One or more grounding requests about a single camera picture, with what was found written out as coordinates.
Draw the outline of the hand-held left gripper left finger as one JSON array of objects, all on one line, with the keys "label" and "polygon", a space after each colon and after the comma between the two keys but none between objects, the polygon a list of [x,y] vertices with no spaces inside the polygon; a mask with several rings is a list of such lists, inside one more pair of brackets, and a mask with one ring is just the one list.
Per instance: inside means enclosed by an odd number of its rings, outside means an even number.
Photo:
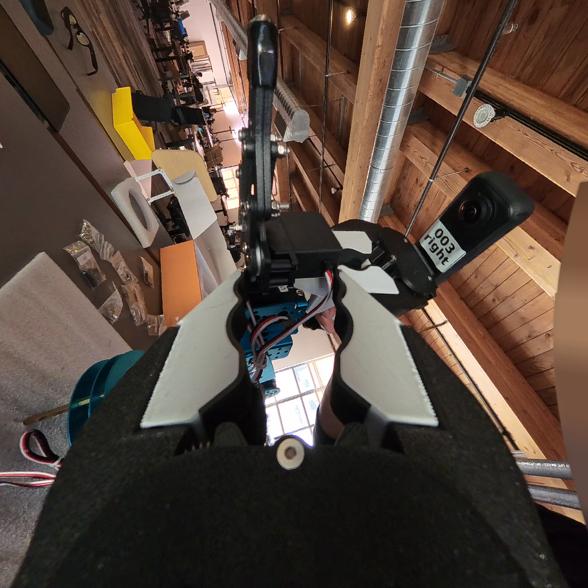
[{"label": "hand-held left gripper left finger", "polygon": [[139,427],[145,437],[184,434],[213,445],[224,429],[258,445],[258,386],[240,340],[247,329],[247,277],[234,271],[178,326]]}]

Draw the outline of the blue toy robot arm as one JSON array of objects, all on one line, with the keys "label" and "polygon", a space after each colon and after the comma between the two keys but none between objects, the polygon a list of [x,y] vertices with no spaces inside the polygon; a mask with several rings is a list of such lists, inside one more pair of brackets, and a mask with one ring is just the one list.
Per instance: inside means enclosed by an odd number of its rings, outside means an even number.
[{"label": "blue toy robot arm", "polygon": [[[245,248],[246,304],[258,298],[284,298],[278,289],[292,290],[295,280],[325,277],[328,291],[317,306],[297,321],[272,315],[245,334],[240,345],[245,352],[252,382],[258,387],[258,445],[266,442],[266,414],[261,371],[268,350],[280,344],[307,320],[334,303],[334,276],[344,268],[344,250],[326,220],[318,212],[280,212],[271,200],[271,183],[277,159],[287,148],[270,133],[273,95],[277,78],[277,29],[266,17],[253,19],[247,30],[247,77],[249,123],[242,130],[240,164],[240,223]],[[252,324],[247,320],[247,328]],[[69,454],[85,450],[122,456],[117,446],[141,433],[139,424],[158,374],[171,347],[170,327],[104,396],[97,416],[89,416],[70,438]]]}]

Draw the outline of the orange white cardboard box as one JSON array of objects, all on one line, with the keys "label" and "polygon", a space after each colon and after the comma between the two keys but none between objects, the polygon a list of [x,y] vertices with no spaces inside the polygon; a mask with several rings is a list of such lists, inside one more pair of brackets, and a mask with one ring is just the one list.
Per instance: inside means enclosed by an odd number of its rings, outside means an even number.
[{"label": "orange white cardboard box", "polygon": [[160,250],[163,313],[168,328],[176,326],[237,270],[213,202],[198,177],[188,172],[178,182],[171,181],[190,238]]}]

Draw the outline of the black ceiling rod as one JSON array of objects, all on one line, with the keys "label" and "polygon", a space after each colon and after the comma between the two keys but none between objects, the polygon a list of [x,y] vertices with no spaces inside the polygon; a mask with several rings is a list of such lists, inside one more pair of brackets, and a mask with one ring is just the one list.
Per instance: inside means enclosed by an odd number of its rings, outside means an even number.
[{"label": "black ceiling rod", "polygon": [[453,142],[454,136],[456,135],[456,132],[457,132],[461,122],[463,121],[463,118],[465,117],[466,111],[467,111],[468,107],[470,106],[472,99],[474,98],[474,94],[480,84],[481,78],[483,77],[483,74],[489,65],[489,62],[490,62],[492,55],[496,49],[496,46],[499,43],[499,40],[503,34],[503,30],[506,27],[506,25],[508,24],[509,19],[511,18],[511,15],[512,15],[513,11],[515,10],[517,3],[518,3],[518,1],[508,1],[506,4],[506,7],[502,13],[502,16],[496,26],[495,32],[493,33],[492,38],[489,41],[488,46],[483,54],[480,65],[478,66],[478,68],[476,70],[473,81],[471,82],[468,90],[466,91],[465,98],[463,99],[463,102],[462,102],[462,105],[458,111],[458,114],[456,115],[456,117],[454,119],[454,122],[452,124],[451,129],[450,129],[450,132],[445,140],[445,143],[443,144],[442,150],[440,151],[440,154],[437,157],[435,165],[432,168],[429,179],[424,186],[422,195],[421,195],[419,201],[417,202],[415,210],[414,210],[414,212],[410,218],[410,221],[408,223],[408,227],[406,228],[406,230],[404,232],[404,237],[406,239],[408,238],[408,236],[413,228],[413,225],[415,224],[415,221],[419,215],[420,210],[422,209],[423,203],[426,200],[426,197],[430,191],[430,188],[432,187],[434,181],[437,179],[437,175],[439,173],[441,164],[442,164],[443,160],[445,159],[445,156],[449,150],[449,147],[450,147],[451,143]]}]

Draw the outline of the large office window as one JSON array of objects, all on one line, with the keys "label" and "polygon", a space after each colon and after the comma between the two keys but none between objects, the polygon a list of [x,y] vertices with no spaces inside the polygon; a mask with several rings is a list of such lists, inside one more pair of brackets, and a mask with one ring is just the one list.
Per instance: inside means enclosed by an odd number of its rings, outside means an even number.
[{"label": "large office window", "polygon": [[287,435],[313,445],[316,414],[333,367],[331,354],[278,370],[279,393],[265,402],[268,445]]}]

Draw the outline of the brass rod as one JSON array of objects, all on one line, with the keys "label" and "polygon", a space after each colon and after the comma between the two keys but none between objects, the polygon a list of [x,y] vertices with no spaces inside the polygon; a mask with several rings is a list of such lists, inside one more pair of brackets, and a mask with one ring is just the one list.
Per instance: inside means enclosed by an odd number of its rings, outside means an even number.
[{"label": "brass rod", "polygon": [[62,415],[64,413],[67,413],[69,411],[69,409],[70,409],[70,405],[67,403],[67,404],[61,405],[59,407],[49,409],[47,411],[43,411],[41,413],[28,416],[22,422],[23,422],[23,425],[29,426],[34,423],[38,423],[43,420],[47,420],[47,419]]}]

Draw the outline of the clear acrylic stand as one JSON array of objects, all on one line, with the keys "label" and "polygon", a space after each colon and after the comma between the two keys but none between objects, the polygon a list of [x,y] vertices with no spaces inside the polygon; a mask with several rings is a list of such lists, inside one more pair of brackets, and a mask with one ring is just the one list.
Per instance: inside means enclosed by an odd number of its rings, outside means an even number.
[{"label": "clear acrylic stand", "polygon": [[[159,184],[157,180],[154,180],[156,177],[161,178],[161,181],[165,184],[165,190],[161,189],[157,191]],[[156,168],[151,172],[137,175],[134,177],[134,180],[145,193],[145,199],[150,205],[156,201],[172,197],[176,194],[172,181],[161,168]]]}]

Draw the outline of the light wooden chair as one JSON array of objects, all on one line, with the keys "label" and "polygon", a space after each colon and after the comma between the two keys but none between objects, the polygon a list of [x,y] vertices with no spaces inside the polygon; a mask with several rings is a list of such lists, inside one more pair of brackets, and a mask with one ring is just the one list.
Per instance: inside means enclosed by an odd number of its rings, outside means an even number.
[{"label": "light wooden chair", "polygon": [[198,152],[160,149],[152,152],[151,159],[158,169],[163,170],[170,180],[176,182],[178,182],[178,178],[185,176],[188,172],[194,172],[209,201],[215,202],[217,200],[217,192],[207,165]]}]

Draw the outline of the yellow plastic tray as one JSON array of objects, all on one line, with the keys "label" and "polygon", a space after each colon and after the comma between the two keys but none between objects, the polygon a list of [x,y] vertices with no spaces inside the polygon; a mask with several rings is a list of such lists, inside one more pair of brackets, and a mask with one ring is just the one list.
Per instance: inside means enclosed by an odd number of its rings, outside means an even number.
[{"label": "yellow plastic tray", "polygon": [[131,89],[117,88],[112,94],[113,126],[135,160],[150,160],[155,151],[153,130],[142,126],[134,114]]}]

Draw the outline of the rows of office workstations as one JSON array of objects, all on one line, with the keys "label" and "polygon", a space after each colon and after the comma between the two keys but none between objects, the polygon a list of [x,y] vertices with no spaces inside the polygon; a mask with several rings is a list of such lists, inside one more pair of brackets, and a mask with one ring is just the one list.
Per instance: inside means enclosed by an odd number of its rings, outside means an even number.
[{"label": "rows of office workstations", "polygon": [[233,83],[235,41],[212,2],[141,1],[141,8],[159,83],[132,92],[135,117],[168,148],[219,147],[226,161],[236,159],[245,99]]}]

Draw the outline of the person's black shirt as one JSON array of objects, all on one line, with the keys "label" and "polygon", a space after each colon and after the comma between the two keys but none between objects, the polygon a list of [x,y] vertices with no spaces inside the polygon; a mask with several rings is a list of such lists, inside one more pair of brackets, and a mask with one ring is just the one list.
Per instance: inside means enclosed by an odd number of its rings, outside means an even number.
[{"label": "person's black shirt", "polygon": [[569,587],[587,587],[587,527],[536,504],[548,543]]}]

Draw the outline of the black eyeglasses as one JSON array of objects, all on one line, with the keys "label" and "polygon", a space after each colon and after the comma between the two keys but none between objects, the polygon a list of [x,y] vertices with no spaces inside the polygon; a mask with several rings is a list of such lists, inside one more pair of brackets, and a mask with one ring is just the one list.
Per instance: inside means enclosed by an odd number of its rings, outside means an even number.
[{"label": "black eyeglasses", "polygon": [[60,11],[60,15],[66,30],[70,34],[68,50],[73,50],[75,42],[77,42],[80,46],[86,48],[89,51],[92,65],[92,71],[88,72],[86,75],[89,77],[96,75],[99,71],[99,65],[95,54],[95,50],[93,48],[92,40],[90,39],[88,34],[85,33],[85,31],[82,29],[77,17],[74,15],[74,13],[70,10],[68,6],[63,7],[63,9]]}]

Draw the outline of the dark blue glasses case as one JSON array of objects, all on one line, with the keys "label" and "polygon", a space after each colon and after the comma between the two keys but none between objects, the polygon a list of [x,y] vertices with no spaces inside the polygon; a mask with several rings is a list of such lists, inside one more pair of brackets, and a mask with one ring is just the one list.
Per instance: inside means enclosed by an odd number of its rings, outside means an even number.
[{"label": "dark blue glasses case", "polygon": [[43,37],[54,33],[55,27],[45,1],[21,1],[35,28]]}]

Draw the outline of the silver spiral ventilation duct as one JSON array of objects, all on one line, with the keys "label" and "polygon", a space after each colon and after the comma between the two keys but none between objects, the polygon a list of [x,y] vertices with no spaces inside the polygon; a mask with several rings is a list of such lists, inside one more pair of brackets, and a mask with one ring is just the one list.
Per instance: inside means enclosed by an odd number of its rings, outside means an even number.
[{"label": "silver spiral ventilation duct", "polygon": [[406,1],[359,219],[377,222],[445,1]]}]

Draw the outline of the wide silver ventilation duct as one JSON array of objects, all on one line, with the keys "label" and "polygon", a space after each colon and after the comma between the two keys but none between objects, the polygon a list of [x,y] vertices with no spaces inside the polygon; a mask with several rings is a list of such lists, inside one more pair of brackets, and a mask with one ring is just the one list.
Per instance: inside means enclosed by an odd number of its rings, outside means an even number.
[{"label": "wide silver ventilation duct", "polygon": [[303,143],[309,138],[309,113],[280,76],[276,78],[273,105],[285,123],[284,141]]}]

